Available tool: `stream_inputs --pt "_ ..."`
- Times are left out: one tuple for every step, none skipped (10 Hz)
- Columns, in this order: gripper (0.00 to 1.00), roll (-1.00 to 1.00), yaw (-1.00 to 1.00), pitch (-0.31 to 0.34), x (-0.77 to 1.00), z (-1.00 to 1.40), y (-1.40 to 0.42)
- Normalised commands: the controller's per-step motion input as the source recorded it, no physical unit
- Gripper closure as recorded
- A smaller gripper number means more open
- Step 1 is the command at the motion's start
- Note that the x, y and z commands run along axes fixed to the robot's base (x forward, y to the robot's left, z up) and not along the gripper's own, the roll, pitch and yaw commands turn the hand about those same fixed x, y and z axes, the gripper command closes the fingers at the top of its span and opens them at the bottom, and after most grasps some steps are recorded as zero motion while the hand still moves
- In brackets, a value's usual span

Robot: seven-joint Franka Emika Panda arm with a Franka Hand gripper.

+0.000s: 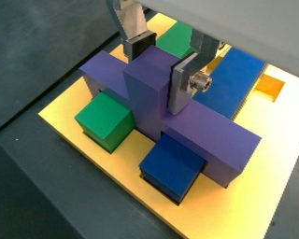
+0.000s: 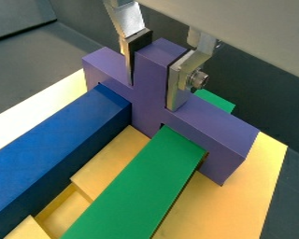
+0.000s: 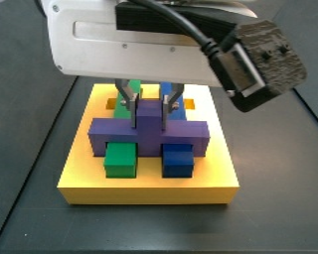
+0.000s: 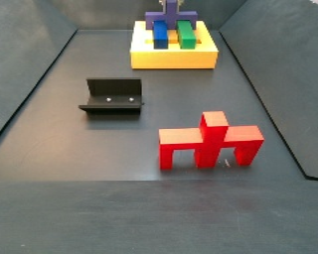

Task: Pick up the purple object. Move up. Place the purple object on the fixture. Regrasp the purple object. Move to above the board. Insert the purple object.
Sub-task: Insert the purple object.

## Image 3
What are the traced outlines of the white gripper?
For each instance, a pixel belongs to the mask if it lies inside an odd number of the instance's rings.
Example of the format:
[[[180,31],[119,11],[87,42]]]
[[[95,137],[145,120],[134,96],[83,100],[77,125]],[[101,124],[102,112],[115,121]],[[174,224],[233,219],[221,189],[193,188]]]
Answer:
[[[217,86],[220,81],[192,38],[117,28],[115,6],[125,1],[42,0],[54,61],[66,74],[117,78],[119,104],[130,112],[133,128],[139,99],[135,79],[172,81],[161,83],[166,129],[169,115],[180,109],[184,83]]]

